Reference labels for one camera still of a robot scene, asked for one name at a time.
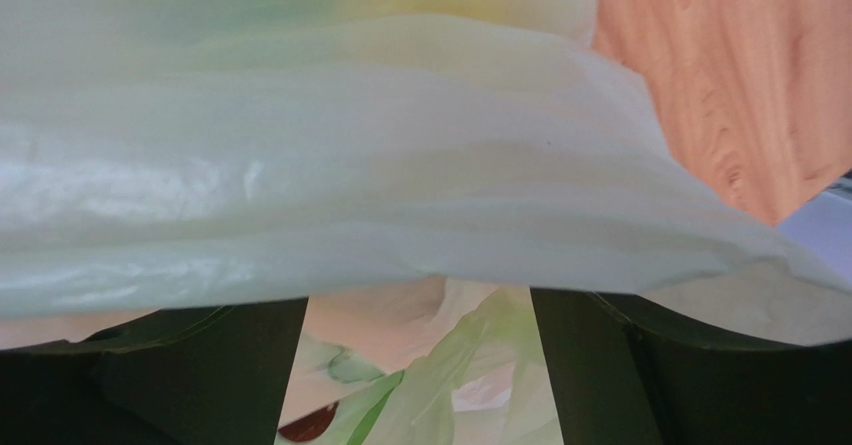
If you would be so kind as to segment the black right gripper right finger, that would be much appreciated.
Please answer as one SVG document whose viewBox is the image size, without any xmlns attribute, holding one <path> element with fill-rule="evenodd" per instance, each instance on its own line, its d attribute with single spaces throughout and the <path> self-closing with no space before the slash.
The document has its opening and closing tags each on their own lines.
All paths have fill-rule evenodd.
<svg viewBox="0 0 852 445">
<path fill-rule="evenodd" d="M 728 331 L 635 295 L 533 289 L 567 444 L 847 444 L 851 344 Z"/>
</svg>

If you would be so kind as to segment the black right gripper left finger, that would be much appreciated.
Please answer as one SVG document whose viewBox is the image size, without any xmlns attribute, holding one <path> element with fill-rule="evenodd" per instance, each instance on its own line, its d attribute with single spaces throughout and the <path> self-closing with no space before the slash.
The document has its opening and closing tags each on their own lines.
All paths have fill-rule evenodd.
<svg viewBox="0 0 852 445">
<path fill-rule="evenodd" d="M 271 444 L 303 299 L 159 311 L 1 354 L 5 444 Z"/>
</svg>

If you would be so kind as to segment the light green plastic bag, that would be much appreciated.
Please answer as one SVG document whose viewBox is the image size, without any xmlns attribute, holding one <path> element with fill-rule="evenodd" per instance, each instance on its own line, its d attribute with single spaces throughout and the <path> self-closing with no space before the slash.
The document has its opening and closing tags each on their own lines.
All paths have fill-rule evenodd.
<svg viewBox="0 0 852 445">
<path fill-rule="evenodd" d="M 271 444 L 567 444 L 533 289 L 851 344 L 597 0 L 1 0 L 1 354 L 303 299 Z"/>
</svg>

